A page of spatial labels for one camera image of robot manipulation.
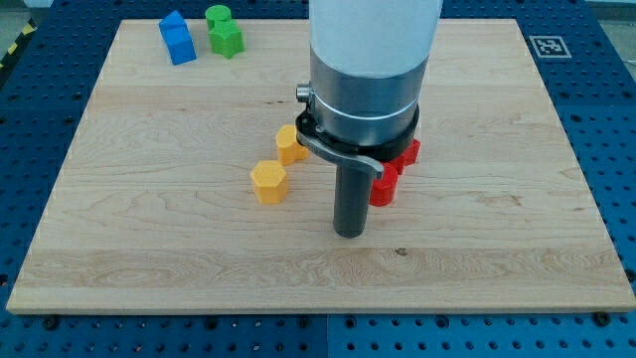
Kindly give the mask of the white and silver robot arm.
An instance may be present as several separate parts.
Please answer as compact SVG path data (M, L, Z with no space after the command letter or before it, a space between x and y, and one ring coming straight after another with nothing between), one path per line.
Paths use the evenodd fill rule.
M310 98L316 135L375 147L412 137L442 0L313 0Z

